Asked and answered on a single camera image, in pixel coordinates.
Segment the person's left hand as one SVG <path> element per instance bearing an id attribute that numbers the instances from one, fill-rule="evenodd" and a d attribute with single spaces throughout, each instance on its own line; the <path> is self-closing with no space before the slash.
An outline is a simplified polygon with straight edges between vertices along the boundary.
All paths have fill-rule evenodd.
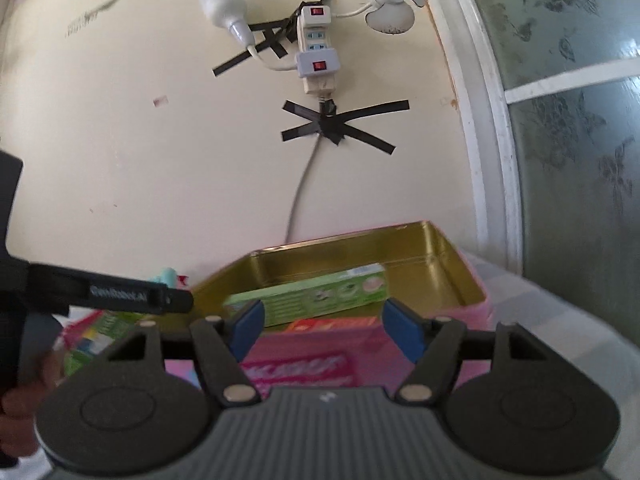
<path id="1" fill-rule="evenodd" d="M 37 379 L 9 391 L 1 400 L 1 451 L 13 458 L 32 456 L 38 450 L 34 420 L 43 400 L 62 379 L 63 365 L 57 351 L 40 363 Z"/>

